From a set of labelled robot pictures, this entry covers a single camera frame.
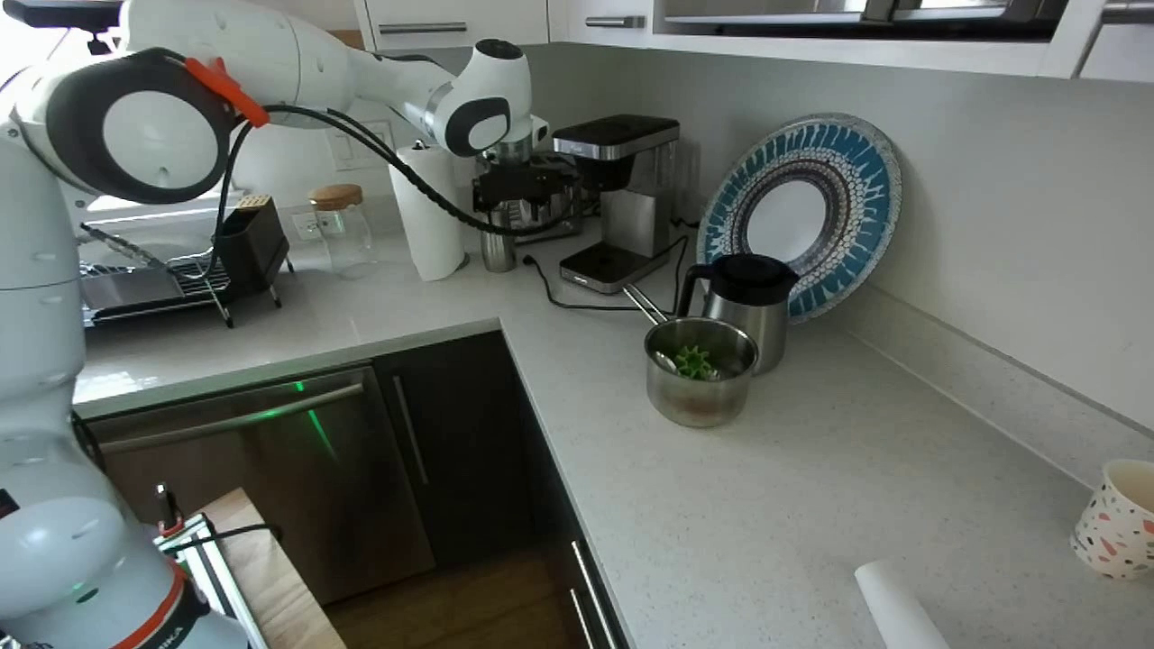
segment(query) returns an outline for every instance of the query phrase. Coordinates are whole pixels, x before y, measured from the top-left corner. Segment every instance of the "plate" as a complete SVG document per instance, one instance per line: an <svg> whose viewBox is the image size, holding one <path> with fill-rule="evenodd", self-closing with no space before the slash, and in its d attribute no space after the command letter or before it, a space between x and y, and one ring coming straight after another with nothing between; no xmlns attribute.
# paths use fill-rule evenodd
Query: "plate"
<svg viewBox="0 0 1154 649"><path fill-rule="evenodd" d="M890 246L896 143L856 114L804 114L747 152L700 220L696 262L756 252L790 262L790 320L849 300Z"/></svg>

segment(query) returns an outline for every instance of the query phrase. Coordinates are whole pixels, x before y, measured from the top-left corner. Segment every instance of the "white countertop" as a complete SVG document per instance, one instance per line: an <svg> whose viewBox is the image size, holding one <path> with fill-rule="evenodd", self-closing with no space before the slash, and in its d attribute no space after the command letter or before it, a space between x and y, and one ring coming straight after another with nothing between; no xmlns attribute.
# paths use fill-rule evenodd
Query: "white countertop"
<svg viewBox="0 0 1154 649"><path fill-rule="evenodd" d="M640 312L554 308L534 271L479 260L421 283L399 239L380 252L358 281L301 265L286 307L244 300L239 326L197 308L92 330L80 415L503 326L640 649L880 644L856 587L873 558L952 644L1149 644L1154 585L1099 580L1069 546L1084 488L842 334L836 312L790 330L741 420L696 431L646 400Z"/></svg>

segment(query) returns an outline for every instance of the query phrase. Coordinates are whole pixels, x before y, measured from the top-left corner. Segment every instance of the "dishwasher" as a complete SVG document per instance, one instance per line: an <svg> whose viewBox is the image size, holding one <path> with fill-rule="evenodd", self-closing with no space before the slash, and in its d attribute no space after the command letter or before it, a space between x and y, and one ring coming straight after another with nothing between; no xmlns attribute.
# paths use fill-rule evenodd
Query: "dishwasher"
<svg viewBox="0 0 1154 649"><path fill-rule="evenodd" d="M158 483L188 516L244 488L324 604L432 569L369 367L93 418L92 431L143 521L158 518Z"/></svg>

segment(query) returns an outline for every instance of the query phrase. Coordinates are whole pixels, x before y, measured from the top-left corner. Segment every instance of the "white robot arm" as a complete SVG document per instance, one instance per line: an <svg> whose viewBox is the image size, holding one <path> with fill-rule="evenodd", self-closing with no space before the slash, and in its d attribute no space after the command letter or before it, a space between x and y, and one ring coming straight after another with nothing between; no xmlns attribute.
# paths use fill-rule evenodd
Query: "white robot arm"
<svg viewBox="0 0 1154 649"><path fill-rule="evenodd" d="M512 43L483 38L463 75L447 75L349 51L248 0L126 0L123 30L123 54L43 75L13 110L58 176L100 195L184 200L220 181L239 105L188 72L212 60L251 105L374 99L455 155L529 135L529 68Z"/></svg>
<svg viewBox="0 0 1154 649"><path fill-rule="evenodd" d="M463 75L374 60L248 0L126 0L119 26L119 54L0 91L0 627L58 649L229 649L242 631L194 602L72 441L84 326L58 181L184 200L220 181L231 131L260 105L381 99L479 155L529 135L529 68L509 43L479 43Z"/></svg>

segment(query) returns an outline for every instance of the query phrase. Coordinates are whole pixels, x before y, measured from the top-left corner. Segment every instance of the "coffee machine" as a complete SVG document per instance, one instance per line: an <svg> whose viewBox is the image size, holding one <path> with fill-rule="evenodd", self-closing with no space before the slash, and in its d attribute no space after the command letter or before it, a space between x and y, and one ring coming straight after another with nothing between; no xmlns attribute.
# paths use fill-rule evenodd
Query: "coffee machine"
<svg viewBox="0 0 1154 649"><path fill-rule="evenodd" d="M660 265L671 250L679 122L607 114L553 132L554 155L578 162L604 220L604 240L559 262L590 292L620 292Z"/></svg>

